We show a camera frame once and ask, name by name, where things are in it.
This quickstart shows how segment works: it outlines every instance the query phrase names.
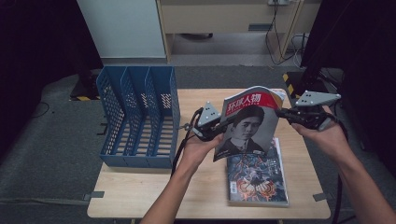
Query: blue plastic basket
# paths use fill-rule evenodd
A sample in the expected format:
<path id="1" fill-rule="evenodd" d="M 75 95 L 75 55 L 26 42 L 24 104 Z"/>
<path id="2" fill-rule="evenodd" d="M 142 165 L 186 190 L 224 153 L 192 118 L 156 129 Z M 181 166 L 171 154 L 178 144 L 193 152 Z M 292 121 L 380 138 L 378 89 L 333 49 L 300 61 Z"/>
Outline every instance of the blue plastic basket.
<path id="1" fill-rule="evenodd" d="M 172 168 L 180 123 L 174 68 L 106 66 L 97 86 L 108 122 L 106 165 Z"/>

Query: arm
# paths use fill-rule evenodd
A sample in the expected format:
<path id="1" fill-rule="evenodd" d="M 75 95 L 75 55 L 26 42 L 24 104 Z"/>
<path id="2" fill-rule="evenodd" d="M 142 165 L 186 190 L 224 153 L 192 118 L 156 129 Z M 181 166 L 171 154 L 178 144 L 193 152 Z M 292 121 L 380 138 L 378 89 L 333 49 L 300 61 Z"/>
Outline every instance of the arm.
<path id="1" fill-rule="evenodd" d="M 331 113 L 329 107 L 324 109 Z M 355 156 L 338 124 L 318 132 L 299 124 L 291 126 L 313 140 L 334 162 L 360 223 L 396 223 L 396 214 L 378 186 Z"/>
<path id="2" fill-rule="evenodd" d="M 174 222 L 192 176 L 197 171 L 206 154 L 219 144 L 222 137 L 223 134 L 220 134 L 210 142 L 201 142 L 197 137 L 193 137 L 187 141 L 184 147 L 183 157 L 177 169 L 161 195 L 140 221 L 141 224 Z"/>

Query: magazine cover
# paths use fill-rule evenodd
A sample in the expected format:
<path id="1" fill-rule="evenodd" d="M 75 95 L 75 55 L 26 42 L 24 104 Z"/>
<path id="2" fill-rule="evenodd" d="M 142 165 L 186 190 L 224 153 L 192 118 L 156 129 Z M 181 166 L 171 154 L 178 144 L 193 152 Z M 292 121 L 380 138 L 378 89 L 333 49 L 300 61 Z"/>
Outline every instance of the magazine cover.
<path id="1" fill-rule="evenodd" d="M 224 99 L 220 122 L 231 122 L 213 161 L 237 154 L 265 155 L 279 120 L 275 110 L 282 107 L 282 93 L 255 86 Z"/>
<path id="2" fill-rule="evenodd" d="M 289 206 L 279 141 L 274 138 L 266 156 L 227 158 L 231 205 Z"/>

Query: gray carpet floor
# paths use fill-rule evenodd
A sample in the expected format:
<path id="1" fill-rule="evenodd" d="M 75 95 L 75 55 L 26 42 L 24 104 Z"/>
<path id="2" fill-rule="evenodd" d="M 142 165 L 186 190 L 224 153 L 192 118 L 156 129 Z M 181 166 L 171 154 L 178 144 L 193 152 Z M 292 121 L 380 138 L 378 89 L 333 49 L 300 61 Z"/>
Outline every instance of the gray carpet floor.
<path id="1" fill-rule="evenodd" d="M 263 85 L 286 89 L 282 75 L 299 71 L 278 66 L 178 66 L 177 87 L 247 88 Z M 33 118 L 26 124 L 7 159 L 0 167 L 0 223 L 131 223 L 126 219 L 87 216 L 82 198 L 93 191 L 102 161 L 99 152 L 105 137 L 98 135 L 106 122 L 100 101 L 69 101 L 78 76 L 49 84 Z M 353 150 L 366 166 L 391 205 L 396 208 L 396 181 L 374 152 L 360 149 L 347 114 L 337 108 L 345 123 Z M 330 161 L 308 140 L 308 151 L 329 206 L 334 209 L 337 173 Z M 56 199 L 58 201 L 39 202 Z M 344 196 L 340 220 L 353 215 Z M 326 220 L 285 220 L 284 223 L 331 223 Z"/>

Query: person's right hand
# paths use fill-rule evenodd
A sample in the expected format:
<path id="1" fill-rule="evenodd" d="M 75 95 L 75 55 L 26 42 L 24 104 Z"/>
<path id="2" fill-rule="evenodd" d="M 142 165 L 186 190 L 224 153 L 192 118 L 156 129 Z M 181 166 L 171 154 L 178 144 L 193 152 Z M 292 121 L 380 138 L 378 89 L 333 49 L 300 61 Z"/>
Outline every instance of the person's right hand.
<path id="1" fill-rule="evenodd" d="M 332 113 L 330 108 L 326 105 L 323 106 L 323 109 L 327 113 Z M 347 139 L 342 128 L 339 124 L 333 121 L 321 132 L 307 129 L 303 125 L 297 123 L 292 123 L 291 127 L 293 127 L 300 135 L 314 141 L 332 160 L 337 161 L 341 159 L 340 157 L 344 155 L 346 148 L 349 148 L 349 144 L 347 143 Z"/>

